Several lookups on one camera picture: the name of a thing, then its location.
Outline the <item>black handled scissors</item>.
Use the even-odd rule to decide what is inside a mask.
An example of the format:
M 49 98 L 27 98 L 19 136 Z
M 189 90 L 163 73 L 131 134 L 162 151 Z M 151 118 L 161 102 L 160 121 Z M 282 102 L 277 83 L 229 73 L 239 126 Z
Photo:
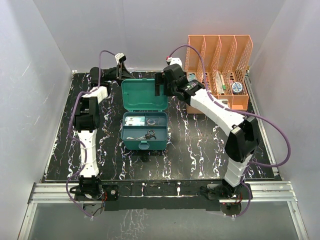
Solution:
M 154 139 L 156 140 L 156 135 L 155 135 L 155 131 L 153 129 L 150 129 L 147 131 L 147 133 L 143 136 L 140 137 L 127 137 L 127 140 L 151 140 Z

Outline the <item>white blue bandage box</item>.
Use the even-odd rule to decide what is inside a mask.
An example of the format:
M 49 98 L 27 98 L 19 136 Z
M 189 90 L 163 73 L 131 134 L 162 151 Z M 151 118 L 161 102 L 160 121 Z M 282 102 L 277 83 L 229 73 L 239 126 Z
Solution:
M 145 126 L 145 116 L 126 116 L 124 120 L 125 126 Z

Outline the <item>green medicine kit box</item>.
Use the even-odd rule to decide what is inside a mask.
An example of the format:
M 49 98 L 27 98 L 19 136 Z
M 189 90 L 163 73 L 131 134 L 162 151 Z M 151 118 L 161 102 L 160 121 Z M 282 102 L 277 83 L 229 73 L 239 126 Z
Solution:
M 126 79 L 121 83 L 123 107 L 121 139 L 128 150 L 163 151 L 168 142 L 168 97 L 154 79 Z

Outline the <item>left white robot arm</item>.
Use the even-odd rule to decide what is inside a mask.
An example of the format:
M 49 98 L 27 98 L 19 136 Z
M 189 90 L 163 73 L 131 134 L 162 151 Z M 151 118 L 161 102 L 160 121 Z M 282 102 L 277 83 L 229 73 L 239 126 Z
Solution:
M 131 79 L 133 75 L 127 70 L 124 63 L 118 63 L 115 67 L 100 69 L 93 67 L 90 72 L 90 90 L 81 92 L 76 99 L 74 110 L 71 114 L 71 126 L 69 131 L 76 132 L 75 139 L 80 145 L 80 170 L 79 185 L 70 191 L 83 195 L 86 198 L 99 200 L 103 195 L 103 187 L 100 180 L 100 171 L 97 164 L 96 136 L 100 128 L 100 103 L 110 92 L 110 84 L 118 85 L 125 79 Z

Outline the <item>clear bag with rubber bands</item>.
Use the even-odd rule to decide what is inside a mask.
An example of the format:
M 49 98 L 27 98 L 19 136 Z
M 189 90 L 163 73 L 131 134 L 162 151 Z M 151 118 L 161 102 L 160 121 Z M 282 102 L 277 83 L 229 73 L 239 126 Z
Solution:
M 146 118 L 147 126 L 157 126 L 159 124 L 159 120 L 156 118 Z

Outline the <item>blue divided tray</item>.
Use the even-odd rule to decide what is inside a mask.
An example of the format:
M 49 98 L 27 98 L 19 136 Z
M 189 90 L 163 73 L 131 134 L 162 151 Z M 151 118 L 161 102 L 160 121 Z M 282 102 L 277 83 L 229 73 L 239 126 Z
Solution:
M 168 115 L 165 112 L 126 112 L 122 119 L 123 140 L 165 141 L 168 135 Z

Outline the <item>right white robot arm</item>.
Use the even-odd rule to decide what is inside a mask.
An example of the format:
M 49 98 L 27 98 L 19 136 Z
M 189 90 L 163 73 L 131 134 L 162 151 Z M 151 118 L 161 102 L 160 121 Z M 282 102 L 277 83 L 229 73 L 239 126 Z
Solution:
M 155 74 L 155 95 L 176 97 L 201 111 L 227 135 L 224 147 L 228 165 L 222 183 L 213 189 L 220 197 L 233 199 L 240 194 L 245 171 L 259 145 L 258 120 L 244 117 L 218 101 L 198 80 L 188 80 L 187 73 L 175 63 Z

